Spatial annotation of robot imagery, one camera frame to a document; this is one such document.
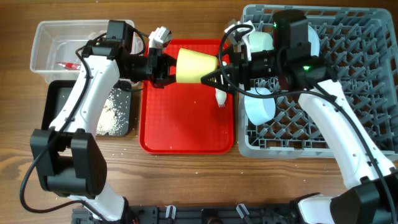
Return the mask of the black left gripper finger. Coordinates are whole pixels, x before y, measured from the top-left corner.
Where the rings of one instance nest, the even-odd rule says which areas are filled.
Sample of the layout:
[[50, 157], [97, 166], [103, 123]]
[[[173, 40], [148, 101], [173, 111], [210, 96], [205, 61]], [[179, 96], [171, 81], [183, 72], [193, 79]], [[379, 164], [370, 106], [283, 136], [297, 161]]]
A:
[[160, 64], [162, 69], [170, 69], [171, 67], [177, 66], [177, 59], [169, 54], [162, 54], [160, 56]]
[[176, 75], [166, 75], [158, 79], [158, 87], [164, 88], [165, 86], [175, 82], [176, 82]]

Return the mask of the rice and food scraps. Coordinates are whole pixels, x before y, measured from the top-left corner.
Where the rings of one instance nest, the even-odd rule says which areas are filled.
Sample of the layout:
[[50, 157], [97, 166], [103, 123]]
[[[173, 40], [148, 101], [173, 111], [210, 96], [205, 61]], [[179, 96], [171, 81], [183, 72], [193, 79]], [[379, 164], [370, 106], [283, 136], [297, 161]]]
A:
[[96, 128], [97, 136], [125, 136], [129, 131], [131, 94], [119, 88], [109, 93]]

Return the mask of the red snack wrapper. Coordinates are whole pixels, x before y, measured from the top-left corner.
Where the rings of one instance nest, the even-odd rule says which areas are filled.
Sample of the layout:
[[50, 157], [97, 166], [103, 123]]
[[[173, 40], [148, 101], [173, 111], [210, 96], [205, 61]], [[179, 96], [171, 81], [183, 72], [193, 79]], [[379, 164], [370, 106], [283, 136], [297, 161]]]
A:
[[57, 65], [63, 67], [66, 70], [80, 70], [81, 64], [71, 62], [57, 62]]

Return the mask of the white plastic fork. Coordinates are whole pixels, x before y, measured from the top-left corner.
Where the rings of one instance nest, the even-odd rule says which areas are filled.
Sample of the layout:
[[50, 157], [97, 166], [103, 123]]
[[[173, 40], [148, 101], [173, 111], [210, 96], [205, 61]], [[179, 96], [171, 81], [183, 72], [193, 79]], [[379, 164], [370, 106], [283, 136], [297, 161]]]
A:
[[226, 98], [227, 98], [227, 94], [226, 92], [219, 90], [219, 89], [215, 89], [215, 97], [216, 97], [216, 101], [217, 104], [220, 108], [224, 107]]

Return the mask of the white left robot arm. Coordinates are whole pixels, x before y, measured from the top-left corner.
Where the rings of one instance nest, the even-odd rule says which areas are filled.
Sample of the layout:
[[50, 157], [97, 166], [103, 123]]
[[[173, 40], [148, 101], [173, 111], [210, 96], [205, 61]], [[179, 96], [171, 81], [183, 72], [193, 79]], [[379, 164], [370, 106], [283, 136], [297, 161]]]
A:
[[147, 80], [156, 88], [174, 83], [170, 68], [177, 61], [164, 49], [172, 40], [166, 27], [149, 35], [144, 48], [132, 53], [138, 31], [125, 21], [111, 20], [106, 33], [76, 50], [82, 67], [59, 114], [44, 120], [30, 138], [42, 189], [79, 203], [101, 223], [137, 223], [126, 198], [107, 183], [106, 161], [96, 143], [96, 128], [106, 99], [122, 78]]

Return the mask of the yellow cup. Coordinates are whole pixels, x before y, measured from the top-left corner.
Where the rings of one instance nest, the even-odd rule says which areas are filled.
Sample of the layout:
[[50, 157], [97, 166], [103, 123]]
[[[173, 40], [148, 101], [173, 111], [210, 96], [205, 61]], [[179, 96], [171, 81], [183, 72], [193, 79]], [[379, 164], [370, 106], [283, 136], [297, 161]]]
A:
[[215, 56], [181, 48], [177, 55], [176, 82], [201, 83], [201, 78], [218, 67]]

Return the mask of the light blue plate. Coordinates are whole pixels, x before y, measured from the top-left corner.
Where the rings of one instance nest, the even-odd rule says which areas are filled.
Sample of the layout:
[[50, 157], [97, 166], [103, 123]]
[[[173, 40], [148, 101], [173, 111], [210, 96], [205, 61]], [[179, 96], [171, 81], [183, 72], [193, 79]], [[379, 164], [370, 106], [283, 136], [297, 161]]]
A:
[[318, 57], [320, 54], [320, 39], [311, 26], [308, 26], [308, 41], [311, 43], [311, 56]]

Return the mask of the green bowl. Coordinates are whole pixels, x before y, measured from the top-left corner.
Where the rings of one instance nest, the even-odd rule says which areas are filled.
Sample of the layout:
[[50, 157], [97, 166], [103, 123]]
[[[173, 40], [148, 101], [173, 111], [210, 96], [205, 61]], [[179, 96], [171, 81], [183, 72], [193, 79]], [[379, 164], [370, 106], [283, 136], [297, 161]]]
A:
[[249, 45], [252, 53], [274, 49], [272, 36], [265, 32], [252, 32], [249, 35]]

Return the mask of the light blue bowl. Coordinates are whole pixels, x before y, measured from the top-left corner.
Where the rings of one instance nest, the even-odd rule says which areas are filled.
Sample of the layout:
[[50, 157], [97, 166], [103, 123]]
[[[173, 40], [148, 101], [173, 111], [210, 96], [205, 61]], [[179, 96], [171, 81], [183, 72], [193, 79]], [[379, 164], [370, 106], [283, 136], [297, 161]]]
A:
[[250, 122], [259, 126], [274, 118], [276, 111], [275, 99], [244, 96], [244, 109]]

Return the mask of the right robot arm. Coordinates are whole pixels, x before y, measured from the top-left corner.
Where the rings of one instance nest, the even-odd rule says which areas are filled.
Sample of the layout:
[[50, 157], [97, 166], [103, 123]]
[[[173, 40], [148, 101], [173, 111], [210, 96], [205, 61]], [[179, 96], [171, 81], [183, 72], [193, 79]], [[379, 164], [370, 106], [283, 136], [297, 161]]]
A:
[[331, 149], [346, 187], [338, 196], [306, 195], [292, 201], [292, 223], [396, 223], [397, 169], [370, 138], [350, 107], [332, 67], [312, 52], [303, 11], [273, 17], [272, 49], [254, 51], [252, 22], [224, 32], [232, 45], [215, 55], [181, 49], [174, 59], [175, 82], [200, 83], [258, 99], [257, 114], [275, 94], [253, 93], [250, 80], [277, 77], [282, 95], [297, 95], [301, 109]]

